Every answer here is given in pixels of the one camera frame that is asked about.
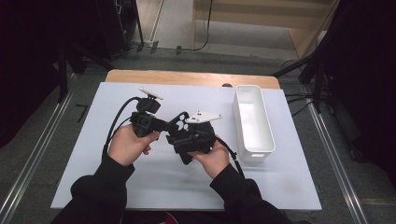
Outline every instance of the black sleeve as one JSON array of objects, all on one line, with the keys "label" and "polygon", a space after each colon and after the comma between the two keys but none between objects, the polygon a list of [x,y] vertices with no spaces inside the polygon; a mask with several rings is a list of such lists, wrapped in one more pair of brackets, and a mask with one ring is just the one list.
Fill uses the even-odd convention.
[{"label": "black sleeve", "polygon": [[85,175],[71,188],[73,199],[51,223],[120,223],[126,206],[125,183],[134,167],[105,156],[94,175]]},{"label": "black sleeve", "polygon": [[231,164],[216,176],[210,187],[224,200],[224,209],[235,223],[291,223],[262,199],[254,180],[244,179]]}]

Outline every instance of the white table surface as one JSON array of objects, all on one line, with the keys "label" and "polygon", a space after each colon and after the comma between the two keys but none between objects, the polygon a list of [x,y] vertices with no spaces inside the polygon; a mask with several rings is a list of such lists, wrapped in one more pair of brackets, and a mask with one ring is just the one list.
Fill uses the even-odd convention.
[{"label": "white table surface", "polygon": [[[70,187],[83,175],[92,175],[100,164],[102,148],[110,125],[120,107],[129,98],[145,94],[144,87],[164,97],[156,113],[158,119],[171,120],[182,111],[190,115],[198,110],[220,113],[223,119],[211,124],[232,150],[237,151],[233,118],[234,88],[101,83],[82,127],[73,153],[53,199],[52,208],[63,208],[71,200]],[[264,200],[279,209],[320,210],[312,176],[282,90],[262,90],[268,119],[276,142],[275,151],[260,163],[241,166],[246,178],[254,179]],[[119,122],[131,116],[131,102]],[[148,156],[135,163],[128,180],[126,209],[136,210],[222,210],[223,200],[209,187],[211,178],[198,161],[184,165],[162,133],[151,144]]]}]

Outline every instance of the white plastic piece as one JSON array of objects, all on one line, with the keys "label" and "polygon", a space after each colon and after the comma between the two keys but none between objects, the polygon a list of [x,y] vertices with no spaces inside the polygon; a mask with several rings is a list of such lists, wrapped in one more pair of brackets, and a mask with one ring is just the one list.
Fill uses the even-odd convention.
[{"label": "white plastic piece", "polygon": [[162,96],[157,95],[156,93],[154,93],[152,91],[145,90],[143,87],[140,87],[139,90],[142,91],[143,93],[145,93],[146,95],[151,95],[151,96],[156,97],[157,99],[163,100]]},{"label": "white plastic piece", "polygon": [[268,122],[262,89],[237,86],[233,100],[239,157],[242,161],[263,161],[276,148]]},{"label": "white plastic piece", "polygon": [[186,122],[187,123],[205,123],[205,122],[208,122],[208,121],[211,121],[214,119],[222,119],[222,115],[198,110],[198,112],[196,114],[194,114],[191,117],[189,117],[188,119],[186,119]]}]

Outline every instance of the white plastic box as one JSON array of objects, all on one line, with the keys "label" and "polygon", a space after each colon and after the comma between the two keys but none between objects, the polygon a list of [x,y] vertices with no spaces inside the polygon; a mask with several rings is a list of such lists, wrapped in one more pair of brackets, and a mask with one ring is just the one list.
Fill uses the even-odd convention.
[{"label": "white plastic box", "polygon": [[233,100],[239,157],[242,161],[263,161],[276,148],[268,122],[262,89],[237,86]]}]

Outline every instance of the hand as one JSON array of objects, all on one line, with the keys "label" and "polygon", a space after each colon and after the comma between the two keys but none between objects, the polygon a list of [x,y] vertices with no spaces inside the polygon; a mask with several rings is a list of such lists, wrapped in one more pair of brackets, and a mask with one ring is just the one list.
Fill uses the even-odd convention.
[{"label": "hand", "polygon": [[157,140],[160,133],[149,133],[144,137],[137,137],[132,124],[120,127],[111,141],[108,156],[123,166],[129,166],[142,154],[148,155],[150,143]]},{"label": "hand", "polygon": [[204,166],[206,173],[212,177],[212,179],[230,163],[228,150],[219,141],[215,142],[212,150],[208,153],[190,152],[189,154]]}]

